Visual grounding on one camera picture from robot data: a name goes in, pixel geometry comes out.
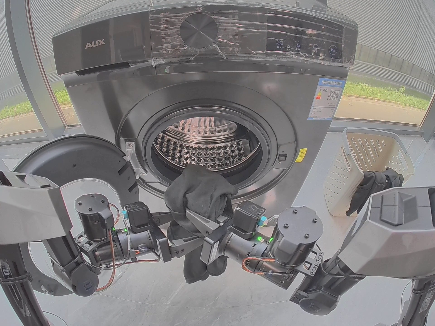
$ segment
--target qr code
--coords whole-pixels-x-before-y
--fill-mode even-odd
[[[328,100],[329,101],[337,101],[340,97],[341,89],[339,90],[329,90]]]

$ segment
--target aux logo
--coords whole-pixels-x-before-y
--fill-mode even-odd
[[[100,45],[105,45],[104,39],[103,40],[97,40],[97,41],[88,42],[86,44],[85,49],[89,48],[89,47],[97,47],[97,46],[100,46]]]

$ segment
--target road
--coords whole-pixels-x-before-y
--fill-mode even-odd
[[[62,107],[63,114],[70,125],[79,124],[72,106]],[[34,112],[0,120],[0,136],[42,129]]]
[[[72,106],[62,108],[68,124],[79,124]],[[358,97],[343,97],[336,117],[420,124],[425,112],[412,107]],[[41,129],[34,112],[0,120],[0,136]]]
[[[423,120],[424,115],[424,110],[413,107],[354,96],[342,97],[335,113],[335,117],[340,118],[382,120],[418,125]]]

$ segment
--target black garment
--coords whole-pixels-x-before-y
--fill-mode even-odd
[[[381,192],[392,187],[401,187],[403,175],[397,174],[395,170],[387,168],[383,172],[364,171],[364,179],[358,185],[352,196],[351,205],[346,215],[349,216],[355,211],[359,214],[364,204],[373,193]]]
[[[203,166],[188,164],[181,175],[167,188],[164,200],[174,217],[167,237],[169,240],[204,237],[186,216],[186,209],[212,221],[222,215],[233,216],[231,199],[237,188],[223,176]],[[184,278],[188,284],[206,280],[209,275],[222,274],[227,267],[227,258],[221,256],[212,264],[201,261],[202,246],[184,257]]]

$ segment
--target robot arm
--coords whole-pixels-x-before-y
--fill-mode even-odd
[[[57,186],[26,174],[2,175],[0,192],[5,197],[0,197],[4,214],[0,283],[25,326],[48,325],[19,252],[18,243],[35,240],[43,241],[55,273],[81,296],[96,291],[100,270],[113,269],[114,262],[116,268],[144,261],[140,258],[151,252],[158,260],[168,262],[202,245],[201,260],[205,263],[226,255],[245,271],[284,289],[298,273],[303,274],[290,300],[315,315],[329,314],[340,296],[365,276],[414,279],[413,293],[399,326],[424,326],[435,300],[435,189],[395,188],[372,195],[340,250],[323,260],[324,254],[316,245],[323,225],[315,211],[306,207],[292,207],[278,218],[266,219],[264,208],[247,201],[234,209],[233,218],[220,216],[216,222],[188,210],[187,217],[204,237],[171,243],[159,228],[172,220],[170,213],[152,214],[142,202],[127,204],[122,214],[125,228],[115,229],[107,198],[89,194],[76,200],[84,230],[72,237],[71,222]],[[35,195],[42,198],[30,204],[28,200],[35,199]],[[17,199],[24,203],[17,205]],[[259,234],[260,227],[272,225],[275,220],[270,238]],[[15,291],[20,292],[19,299]]]

